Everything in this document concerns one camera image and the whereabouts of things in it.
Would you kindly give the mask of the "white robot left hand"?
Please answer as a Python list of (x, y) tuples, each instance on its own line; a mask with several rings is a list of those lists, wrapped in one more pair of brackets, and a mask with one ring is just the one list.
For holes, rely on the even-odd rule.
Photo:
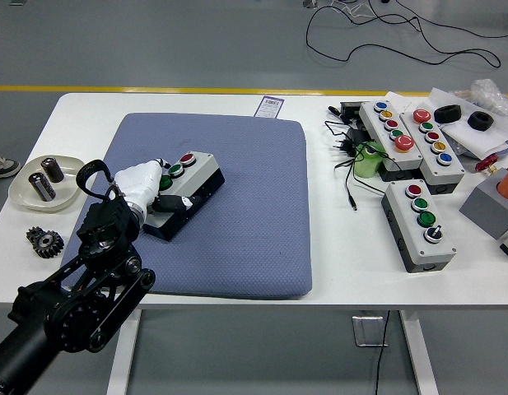
[(154, 211), (168, 213), (194, 211), (203, 205), (201, 197), (160, 195), (163, 165), (162, 159), (150, 160), (120, 170), (114, 177), (126, 203), (141, 222), (146, 220), (149, 207), (153, 207)]

